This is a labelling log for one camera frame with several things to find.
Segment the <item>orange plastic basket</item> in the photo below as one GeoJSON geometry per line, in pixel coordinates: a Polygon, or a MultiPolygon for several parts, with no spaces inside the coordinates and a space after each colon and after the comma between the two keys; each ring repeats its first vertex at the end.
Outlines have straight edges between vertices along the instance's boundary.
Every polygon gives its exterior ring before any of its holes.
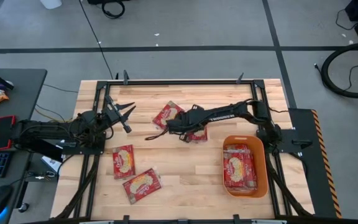
{"type": "Polygon", "coordinates": [[[257,190],[253,190],[250,192],[239,192],[235,190],[231,190],[226,188],[226,191],[235,197],[240,198],[261,198],[267,194],[268,183],[267,183],[267,171],[266,171],[266,162],[265,162],[265,150],[262,141],[255,136],[229,136],[223,142],[222,149],[222,164],[223,164],[223,150],[228,145],[233,144],[246,144],[248,148],[251,150],[254,156],[254,164],[255,164],[255,173],[257,176],[257,190]]]}

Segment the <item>red phone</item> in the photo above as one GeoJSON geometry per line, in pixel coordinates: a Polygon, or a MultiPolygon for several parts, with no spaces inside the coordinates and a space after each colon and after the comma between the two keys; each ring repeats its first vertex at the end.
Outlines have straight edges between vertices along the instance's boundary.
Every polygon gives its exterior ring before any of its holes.
{"type": "Polygon", "coordinates": [[[14,115],[0,117],[0,150],[9,149],[12,146],[11,128],[15,121],[14,115]]]}

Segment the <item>floor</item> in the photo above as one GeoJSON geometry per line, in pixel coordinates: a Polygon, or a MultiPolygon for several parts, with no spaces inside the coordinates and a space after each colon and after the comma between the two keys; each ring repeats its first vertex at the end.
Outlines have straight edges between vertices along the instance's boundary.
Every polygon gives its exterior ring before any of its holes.
{"type": "MultiPolygon", "coordinates": [[[[344,218],[358,219],[358,100],[324,88],[313,64],[330,46],[357,43],[353,30],[335,25],[350,0],[131,0],[117,20],[83,1],[105,47],[112,73],[135,78],[281,78],[288,105],[319,113],[344,218]]],[[[350,27],[345,14],[339,22],[350,27]]],[[[39,1],[0,0],[0,68],[45,68],[45,83],[77,90],[81,80],[109,79],[98,45],[77,0],[46,10],[39,1]]],[[[348,86],[358,52],[330,66],[348,86]]],[[[352,77],[358,91],[358,68],[352,77]]],[[[71,118],[76,95],[44,87],[38,104],[71,118]]],[[[33,118],[46,119],[34,113],[33,118]]],[[[28,212],[11,223],[46,220],[55,184],[30,184],[28,212]]]]}

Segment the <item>desk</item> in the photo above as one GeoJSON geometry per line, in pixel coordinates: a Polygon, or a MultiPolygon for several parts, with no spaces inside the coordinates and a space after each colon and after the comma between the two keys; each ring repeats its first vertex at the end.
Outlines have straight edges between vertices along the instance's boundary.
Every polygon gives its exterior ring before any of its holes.
{"type": "MultiPolygon", "coordinates": [[[[268,79],[264,83],[270,106],[286,110],[280,80],[268,79]]],[[[97,81],[81,82],[75,114],[92,109],[96,84],[97,81]]],[[[131,220],[232,219],[233,214],[239,214],[241,218],[274,217],[269,194],[259,199],[239,199],[228,195],[222,185],[223,140],[234,134],[253,135],[257,126],[235,118],[208,124],[209,139],[204,143],[187,144],[179,141],[178,136],[168,134],[144,141],[145,137],[161,132],[155,129],[151,120],[169,100],[185,110],[195,103],[210,109],[251,98],[250,86],[120,85],[111,87],[110,96],[120,104],[135,101],[137,107],[128,120],[132,132],[126,134],[121,125],[115,125],[114,137],[106,141],[105,153],[99,161],[92,220],[122,220],[124,215],[130,215],[131,220]],[[130,205],[126,197],[122,187],[124,181],[113,177],[111,149],[126,144],[134,145],[136,173],[156,167],[164,185],[134,205],[130,205]]],[[[291,128],[288,113],[272,113],[272,118],[283,129],[291,128]]],[[[288,188],[304,208],[313,213],[302,163],[286,154],[282,154],[281,160],[288,188]]],[[[82,161],[83,156],[74,156],[62,167],[51,217],[58,215],[76,192],[82,161]]],[[[283,213],[281,193],[278,187],[276,190],[283,213]]],[[[85,214],[87,198],[86,195],[83,197],[80,216],[85,214]]]]}
{"type": "MultiPolygon", "coordinates": [[[[0,69],[0,77],[13,82],[15,88],[8,90],[9,101],[0,103],[0,117],[16,115],[17,119],[30,119],[38,100],[47,71],[43,69],[0,69]]],[[[23,177],[28,166],[30,154],[26,151],[16,151],[12,157],[5,178],[0,178],[0,186],[23,177]]],[[[13,185],[14,191],[7,206],[7,213],[0,218],[0,223],[8,223],[22,182],[13,185]]]]}

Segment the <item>wooden tabletop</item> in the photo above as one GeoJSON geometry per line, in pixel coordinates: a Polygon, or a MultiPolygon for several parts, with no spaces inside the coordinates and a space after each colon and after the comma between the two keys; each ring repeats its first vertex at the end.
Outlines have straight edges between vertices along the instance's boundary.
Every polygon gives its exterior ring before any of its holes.
{"type": "MultiPolygon", "coordinates": [[[[96,82],[81,82],[74,114],[92,109],[96,82]]],[[[264,82],[270,107],[287,110],[280,80],[265,79],[264,82]]],[[[161,132],[151,120],[168,101],[185,110],[193,104],[205,109],[226,106],[251,98],[249,85],[113,86],[110,95],[119,104],[135,102],[136,109],[128,122],[132,132],[126,134],[117,124],[113,127],[114,137],[106,141],[99,162],[92,220],[122,220],[124,215],[130,215],[131,220],[232,219],[234,214],[240,218],[274,217],[269,193],[262,198],[235,198],[225,191],[222,182],[224,139],[229,135],[254,135],[256,125],[240,118],[209,123],[208,141],[198,144],[182,142],[178,136],[169,134],[144,141],[145,137],[161,132]],[[114,180],[111,154],[112,148],[128,144],[134,145],[136,173],[156,167],[163,184],[162,189],[133,205],[122,186],[125,180],[114,180]]],[[[272,112],[272,118],[282,129],[291,128],[288,113],[272,112]]],[[[281,160],[288,188],[304,208],[313,213],[301,161],[288,154],[281,154],[281,160]]],[[[77,191],[82,162],[83,156],[73,156],[63,165],[51,217],[58,215],[77,191]]],[[[284,214],[281,192],[278,187],[276,190],[280,211],[284,214]]],[[[86,192],[82,215],[87,198],[86,192]]]]}

